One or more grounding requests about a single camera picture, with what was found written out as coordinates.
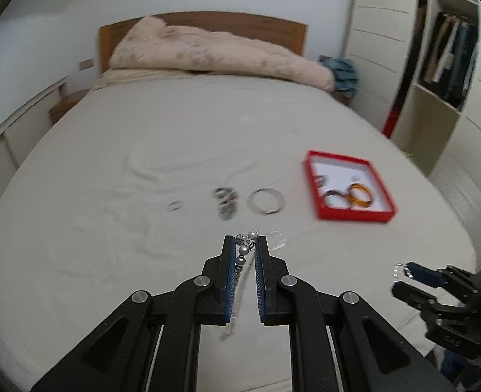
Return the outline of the plain silver bangle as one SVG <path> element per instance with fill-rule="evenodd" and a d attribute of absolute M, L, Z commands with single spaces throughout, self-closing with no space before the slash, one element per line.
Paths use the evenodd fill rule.
<path fill-rule="evenodd" d="M 267 194 L 268 196 L 271 196 L 275 200 L 276 207 L 271 209 L 266 209 L 259 206 L 255 202 L 255 200 L 256 200 L 256 197 L 260 194 Z M 263 216 L 274 215 L 285 209 L 285 196 L 275 188 L 259 188 L 257 190 L 254 190 L 248 196 L 247 207 L 249 208 L 250 211 L 252 211 L 253 213 L 257 213 L 259 215 L 263 215 Z"/>

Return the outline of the red jewelry box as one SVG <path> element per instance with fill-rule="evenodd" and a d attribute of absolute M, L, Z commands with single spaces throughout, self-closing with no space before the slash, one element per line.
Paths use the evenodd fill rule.
<path fill-rule="evenodd" d="M 373 164 L 365 159 L 335 153 L 308 151 L 303 162 L 310 187 L 311 199 L 320 219 L 387 223 L 396 215 L 396 204 Z M 364 209 L 355 206 L 345 209 L 326 207 L 322 198 L 325 191 L 340 190 L 346 194 L 354 182 L 369 187 L 374 203 Z"/>

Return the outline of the amber bangle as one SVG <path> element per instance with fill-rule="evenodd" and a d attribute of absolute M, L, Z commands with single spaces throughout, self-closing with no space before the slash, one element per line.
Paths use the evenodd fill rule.
<path fill-rule="evenodd" d="M 374 196 L 369 187 L 362 183 L 351 183 L 346 190 L 346 200 L 351 206 L 359 208 L 370 208 L 374 203 Z"/>

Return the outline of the dark brown bangle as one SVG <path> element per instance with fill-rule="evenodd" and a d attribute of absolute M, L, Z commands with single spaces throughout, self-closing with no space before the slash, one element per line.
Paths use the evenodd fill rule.
<path fill-rule="evenodd" d="M 326 207 L 332 209 L 345 209 L 351 207 L 348 196 L 340 190 L 330 189 L 322 195 Z"/>

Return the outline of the white bed sheet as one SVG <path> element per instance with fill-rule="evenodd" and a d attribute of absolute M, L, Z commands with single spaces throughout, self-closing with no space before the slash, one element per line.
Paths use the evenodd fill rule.
<path fill-rule="evenodd" d="M 308 151 L 373 163 L 386 224 L 315 214 Z M 259 188 L 285 196 L 263 216 Z M 29 390 L 134 291 L 196 276 L 226 235 L 255 229 L 295 276 L 359 293 L 419 351 L 415 311 L 390 293 L 396 264 L 474 268 L 467 232 L 395 145 L 328 94 L 285 81 L 198 76 L 88 94 L 34 147 L 0 198 L 0 370 Z"/>

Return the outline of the hanging clothes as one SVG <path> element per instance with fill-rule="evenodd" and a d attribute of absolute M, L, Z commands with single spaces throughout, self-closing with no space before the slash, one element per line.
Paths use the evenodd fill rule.
<path fill-rule="evenodd" d="M 448 105 L 462 110 L 476 64 L 478 26 L 440 11 L 436 16 L 420 83 Z"/>

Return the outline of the blue crumpled cloth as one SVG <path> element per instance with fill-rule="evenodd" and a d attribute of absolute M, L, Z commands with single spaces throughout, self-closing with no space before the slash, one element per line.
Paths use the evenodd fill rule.
<path fill-rule="evenodd" d="M 353 98 L 356 96 L 359 79 L 356 67 L 351 60 L 347 58 L 320 56 L 318 61 L 334 75 L 334 89 L 336 92 L 346 98 Z"/>

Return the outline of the white low cabinet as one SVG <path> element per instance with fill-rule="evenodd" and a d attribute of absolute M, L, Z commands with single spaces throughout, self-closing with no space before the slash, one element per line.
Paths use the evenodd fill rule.
<path fill-rule="evenodd" d="M 51 84 L 0 125 L 0 198 L 32 149 L 52 127 L 49 111 L 66 96 L 66 78 Z"/>

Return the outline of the wooden nightstand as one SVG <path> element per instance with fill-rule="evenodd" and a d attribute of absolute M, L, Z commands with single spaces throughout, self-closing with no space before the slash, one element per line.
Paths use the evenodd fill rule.
<path fill-rule="evenodd" d="M 56 105 L 54 105 L 49 111 L 51 124 L 56 124 L 66 113 L 68 113 L 81 100 L 83 100 L 88 93 L 89 90 L 77 91 L 76 93 L 65 96 Z"/>

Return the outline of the wooden headboard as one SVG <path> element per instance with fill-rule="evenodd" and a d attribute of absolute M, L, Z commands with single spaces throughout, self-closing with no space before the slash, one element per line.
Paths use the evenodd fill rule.
<path fill-rule="evenodd" d="M 168 25 L 192 26 L 270 42 L 285 47 L 299 56 L 303 55 L 308 31 L 308 26 L 299 22 L 242 12 L 180 11 L 155 14 L 154 17 L 164 20 Z M 109 68 L 109 60 L 117 44 L 139 20 L 140 18 L 122 20 L 99 28 L 101 73 Z"/>

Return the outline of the floral beige comforter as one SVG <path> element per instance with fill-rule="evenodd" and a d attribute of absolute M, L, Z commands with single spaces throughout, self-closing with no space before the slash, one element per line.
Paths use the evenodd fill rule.
<path fill-rule="evenodd" d="M 140 18 L 117 44 L 109 68 L 94 87 L 203 73 L 274 78 L 325 92 L 335 87 L 329 69 L 280 45 L 228 32 L 168 25 L 154 16 Z"/>

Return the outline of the wall switch plate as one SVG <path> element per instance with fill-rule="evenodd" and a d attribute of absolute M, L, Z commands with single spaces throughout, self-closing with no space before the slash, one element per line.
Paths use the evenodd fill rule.
<path fill-rule="evenodd" d="M 94 66 L 94 59 L 88 58 L 78 63 L 78 70 L 82 71 L 82 70 L 90 69 L 93 66 Z"/>

